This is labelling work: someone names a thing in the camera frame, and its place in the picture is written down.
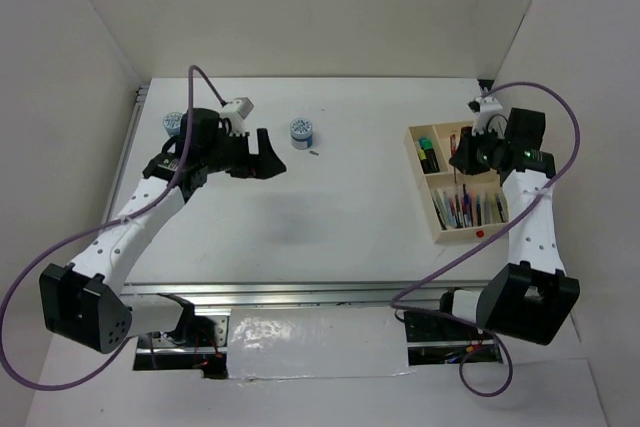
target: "black base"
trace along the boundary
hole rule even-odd
[[[580,296],[580,283],[563,273],[507,264],[482,290],[476,309],[481,328],[549,344]]]
[[[47,329],[103,354],[113,352],[127,338],[131,312],[103,280],[49,264],[40,275]]]

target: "white tabletop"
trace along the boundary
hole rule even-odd
[[[287,173],[267,181],[209,177],[158,234],[131,282],[404,281],[424,277],[471,244],[431,240],[403,137],[410,125],[467,120],[473,79],[216,79],[227,99],[255,104],[246,128],[267,127]],[[217,109],[206,84],[196,106]],[[186,79],[154,79],[135,134],[116,212],[167,135],[164,115],[185,111]],[[295,150],[289,123],[314,124],[312,150]],[[499,241],[445,278],[492,278]]]
[[[324,309],[305,310],[324,315]],[[358,309],[344,308],[343,312],[345,323],[357,325],[356,320],[361,320],[356,315]],[[233,311],[232,317],[236,314],[243,315]],[[260,315],[268,312],[261,310]],[[349,342],[363,342],[357,328],[344,335],[338,356],[350,352]],[[380,341],[390,342],[387,337]],[[188,370],[134,372],[131,342],[106,371],[82,387],[36,392],[26,425],[606,426],[587,360],[570,321],[548,347],[508,337],[504,341],[516,363],[515,373],[511,387],[493,399],[467,392],[458,378],[457,365],[418,366],[414,373],[398,376],[255,382],[202,379],[200,371]],[[284,365],[289,351],[279,352],[281,358],[275,362]],[[104,360],[104,356],[56,335],[40,382],[78,379]],[[326,372],[325,356],[309,355],[305,361],[309,370]],[[488,391],[501,385],[506,367],[480,363],[465,366],[465,371],[476,388]]]

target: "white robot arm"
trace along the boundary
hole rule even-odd
[[[47,328],[102,353],[109,353],[126,338],[162,331],[176,343],[189,340],[212,321],[195,315],[184,299],[145,296],[127,299],[120,293],[138,258],[160,229],[206,182],[207,175],[227,172],[232,177],[268,179],[286,171],[266,129],[258,129],[258,153],[249,153],[248,133],[242,120],[253,105],[235,99],[221,113],[194,109],[191,145],[176,186],[154,208],[131,219],[167,188],[184,147],[186,116],[180,134],[172,137],[143,171],[135,192],[118,214],[120,225],[103,231],[66,266],[50,264],[40,276],[40,294]],[[169,150],[175,146],[175,152]]]
[[[495,169],[511,219],[536,196],[542,198],[509,232],[507,265],[482,292],[455,291],[451,313],[480,328],[546,345],[569,315],[580,286],[566,276],[553,225],[553,187],[544,190],[556,173],[553,156],[539,150],[545,117],[514,108],[500,138],[489,128],[493,116],[502,112],[498,101],[478,98],[469,106],[476,120],[463,130],[451,165],[466,175]]]

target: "cable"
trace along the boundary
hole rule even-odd
[[[209,339],[209,343],[211,344],[211,347],[213,347],[216,357],[220,357],[220,352],[218,351],[218,343],[216,342],[215,332],[213,333],[213,335],[210,335],[204,329],[200,329],[200,332],[202,332],[205,335],[205,337]]]
[[[509,120],[502,114],[493,114],[490,118],[489,121],[487,122],[487,130],[489,130],[489,128],[491,127],[491,122],[493,122],[493,119],[495,119],[496,117],[501,117],[506,123],[509,123]],[[498,127],[500,127],[500,130],[502,131],[502,126],[500,124],[498,124]],[[502,135],[502,138],[504,139],[504,132],[496,132],[499,133],[500,135]]]
[[[222,125],[227,135],[233,132],[233,124],[231,123],[231,120],[229,118],[225,117],[224,119],[222,119]]]
[[[404,320],[404,319],[401,319],[401,318],[398,316],[398,309],[396,309],[396,311],[393,313],[393,316],[396,318],[396,320],[397,320],[398,322],[402,322],[403,324],[407,325],[407,321],[406,321],[406,320]]]
[[[198,347],[200,346],[200,336],[196,332],[196,343],[193,348],[193,366],[196,367],[198,364]]]
[[[465,252],[464,254],[462,254],[457,259],[452,260],[451,262],[446,264],[444,267],[441,267],[440,269],[436,270],[432,274],[427,275],[424,279],[419,280],[418,282],[415,282],[415,283],[409,285],[408,287],[404,288],[396,296],[394,296],[393,299],[391,299],[391,302],[390,302],[389,305],[392,308],[401,309],[401,310],[408,310],[408,311],[411,311],[411,312],[421,312],[421,313],[424,313],[424,314],[434,315],[434,316],[442,317],[442,318],[445,318],[445,319],[455,320],[455,321],[460,322],[462,324],[469,325],[469,326],[474,327],[474,328],[479,328],[478,325],[475,324],[474,322],[470,322],[470,321],[467,321],[467,320],[464,320],[464,319],[460,319],[460,318],[455,317],[455,316],[450,315],[450,314],[445,314],[445,313],[439,312],[437,310],[424,309],[424,308],[421,308],[421,307],[407,306],[407,305],[401,304],[400,302],[402,301],[402,299],[404,297],[406,297],[411,292],[419,289],[420,287],[422,287],[425,284],[428,284],[429,282],[432,282],[433,280],[437,279],[441,275],[446,274],[447,272],[449,272],[454,267],[457,267],[458,265],[460,265],[465,260],[468,260],[469,258],[473,257],[475,254],[477,254],[481,250],[486,249],[488,246],[493,244],[500,237],[502,237],[505,234],[507,234],[515,225],[517,225],[519,222],[521,222],[527,215],[529,215],[529,213],[531,213],[531,211],[533,209],[536,208],[538,203],[540,203],[540,200],[542,199],[542,195],[544,195],[546,190],[549,187],[551,187],[553,184],[555,184],[560,178],[562,178],[562,176],[564,176],[564,174],[567,173],[567,171],[573,166],[574,162],[576,161],[576,157],[578,156],[578,151],[580,150],[580,125],[578,124],[578,119],[576,118],[575,113],[573,112],[571,107],[569,107],[569,104],[559,94],[557,94],[555,91],[553,91],[549,87],[546,87],[546,86],[544,86],[542,84],[539,84],[537,82],[509,82],[507,84],[503,84],[503,85],[500,85],[498,87],[495,87],[495,88],[491,89],[490,91],[488,91],[485,94],[483,94],[482,97],[488,97],[490,95],[495,94],[496,92],[500,92],[501,90],[509,89],[511,87],[518,87],[518,86],[533,87],[534,89],[538,89],[538,90],[542,90],[543,92],[546,92],[551,97],[553,97],[564,108],[564,110],[567,112],[567,115],[569,116],[569,119],[571,120],[571,124],[573,125],[573,135],[574,135],[573,151],[571,152],[571,156],[569,157],[569,160],[558,171],[558,173],[544,185],[544,187],[540,190],[538,195],[536,195],[536,197],[533,199],[533,202],[531,202],[531,204],[529,204],[527,206],[527,208],[524,209],[520,213],[520,215],[518,215],[515,219],[511,220],[507,225],[502,227],[494,235],[492,235],[488,239],[484,240],[480,244],[476,245],[474,248],[472,248],[468,252]],[[484,331],[493,336],[495,342],[500,346],[500,349],[503,351],[504,356],[506,358],[508,372],[507,372],[507,378],[506,378],[504,384],[500,388],[498,388],[497,390],[495,390],[493,392],[480,392],[480,391],[476,390],[475,388],[471,387],[471,385],[469,385],[469,383],[467,382],[467,380],[464,377],[463,368],[464,368],[464,364],[466,363],[466,361],[469,360],[469,358],[472,355],[474,355],[475,353],[484,350],[484,348],[490,348],[489,346],[483,346],[483,348],[473,350],[473,351],[469,352],[467,355],[465,355],[462,358],[462,360],[460,361],[460,366],[459,366],[458,373],[460,375],[460,380],[462,381],[464,386],[467,389],[469,389],[471,392],[473,392],[474,394],[479,395],[480,397],[495,397],[497,395],[502,394],[505,390],[507,390],[507,388],[511,384],[511,381],[513,380],[513,361],[511,360],[511,356],[509,355],[509,351],[507,350],[506,346],[504,345],[504,342],[502,342],[502,339],[500,339],[500,337],[498,337],[495,334],[495,332],[491,332],[491,331],[488,331],[488,330],[484,330]]]
[[[178,167],[176,169],[175,174],[171,178],[171,181],[169,181],[169,183],[167,184],[166,189],[155,200],[153,200],[152,202],[150,202],[140,210],[137,210],[132,214],[130,214],[128,217],[129,219],[135,219],[149,212],[156,205],[162,202],[164,198],[169,194],[171,189],[173,189],[178,183],[180,174],[182,173],[182,170],[184,169],[184,165],[187,161],[187,153],[189,152],[189,146],[191,145],[191,133],[193,130],[193,104],[194,104],[194,88],[193,88],[194,75],[193,74],[194,72],[197,72],[198,74],[200,74],[200,76],[204,79],[207,85],[211,88],[211,90],[213,91],[214,95],[216,96],[220,104],[223,107],[226,104],[226,102],[222,99],[222,97],[220,96],[216,88],[213,86],[213,84],[211,83],[207,75],[202,71],[202,69],[197,65],[190,66],[189,73],[188,73],[189,96],[188,96],[188,103],[187,103],[187,132],[185,134],[184,150],[182,151],[182,155],[180,156]],[[7,314],[7,308],[9,307],[9,302],[11,301],[11,298],[15,294],[20,284],[24,281],[25,277],[29,274],[29,272],[31,272],[38,264],[40,264],[40,262],[42,262],[44,259],[49,257],[52,253],[56,252],[62,247],[78,239],[86,237],[88,235],[95,234],[96,232],[99,232],[103,229],[115,227],[116,225],[120,225],[120,224],[122,224],[122,219],[120,218],[110,220],[108,222],[105,222],[104,224],[98,225],[97,227],[93,227],[83,232],[78,232],[77,234],[74,234],[70,237],[67,237],[66,239],[61,240],[57,244],[52,245],[51,247],[46,249],[44,252],[42,252],[40,255],[38,255],[35,259],[33,259],[31,263],[27,265],[22,272],[20,272],[18,277],[16,277],[13,283],[9,286],[9,289],[7,290],[7,293],[5,294],[4,298],[2,299],[2,303],[0,304],[0,364],[2,365],[4,370],[7,372],[9,377],[11,377],[13,380],[18,382],[19,384],[33,390],[42,390],[47,392],[67,390],[73,387],[77,387],[78,385],[82,385],[85,382],[93,379],[98,374],[100,374],[103,370],[105,370],[116,359],[118,354],[120,354],[120,352],[122,352],[122,350],[124,349],[129,339],[123,342],[122,345],[120,345],[120,347],[116,349],[113,355],[111,355],[111,357],[109,357],[109,359],[107,359],[107,361],[103,365],[98,367],[95,371],[91,372],[90,374],[82,377],[81,379],[78,379],[76,381],[69,382],[66,384],[46,385],[46,384],[39,384],[37,382],[32,382],[31,380],[24,378],[22,375],[16,372],[13,366],[9,363],[9,359],[7,358],[7,353],[4,348],[4,338],[3,338],[4,320]]]

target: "white wall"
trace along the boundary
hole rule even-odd
[[[638,126],[640,0],[533,0],[498,82],[533,80],[574,107],[583,133],[573,171],[555,204],[561,253],[578,276],[576,311],[611,427],[638,425]],[[564,114],[544,94],[504,96],[549,114],[545,146],[570,150]]]
[[[492,78],[530,0],[92,1],[145,78]]]
[[[100,220],[134,87],[83,0],[0,0],[0,12],[4,295],[38,252]],[[11,361],[33,380],[51,338],[36,281],[19,291],[4,327]],[[33,392],[4,371],[0,392],[3,427],[22,426]]]

